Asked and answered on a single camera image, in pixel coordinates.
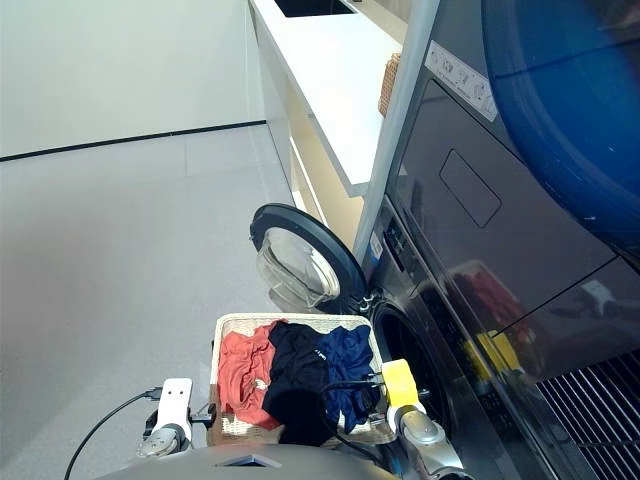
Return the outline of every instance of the kitchen counter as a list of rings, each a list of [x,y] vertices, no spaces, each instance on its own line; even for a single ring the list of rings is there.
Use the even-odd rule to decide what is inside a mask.
[[[400,44],[361,13],[287,18],[273,0],[250,2],[347,194],[363,195],[382,127],[385,64]]]

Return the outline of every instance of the door glass window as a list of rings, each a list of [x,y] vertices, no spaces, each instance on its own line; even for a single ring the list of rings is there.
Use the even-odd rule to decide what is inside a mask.
[[[311,309],[340,295],[338,278],[327,260],[288,230],[267,230],[257,264],[272,292],[295,307]]]

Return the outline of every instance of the washer door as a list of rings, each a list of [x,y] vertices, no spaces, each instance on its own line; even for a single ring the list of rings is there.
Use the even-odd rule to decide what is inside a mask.
[[[260,275],[278,304],[359,313],[367,282],[349,249],[315,218],[289,205],[260,207],[250,227]]]

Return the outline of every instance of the floor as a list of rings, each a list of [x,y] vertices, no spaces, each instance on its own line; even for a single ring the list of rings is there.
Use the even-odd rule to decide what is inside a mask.
[[[292,199],[264,125],[21,159],[0,176],[0,477],[62,478],[129,397],[191,377],[191,406],[206,402],[216,319],[277,311],[253,212]],[[154,405],[107,422],[72,478],[131,459]]]

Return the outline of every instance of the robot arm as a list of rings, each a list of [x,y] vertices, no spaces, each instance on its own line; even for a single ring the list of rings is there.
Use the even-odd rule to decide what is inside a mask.
[[[382,365],[389,410],[387,422],[407,452],[409,462],[423,479],[470,479],[447,439],[418,400],[415,381],[405,360]]]

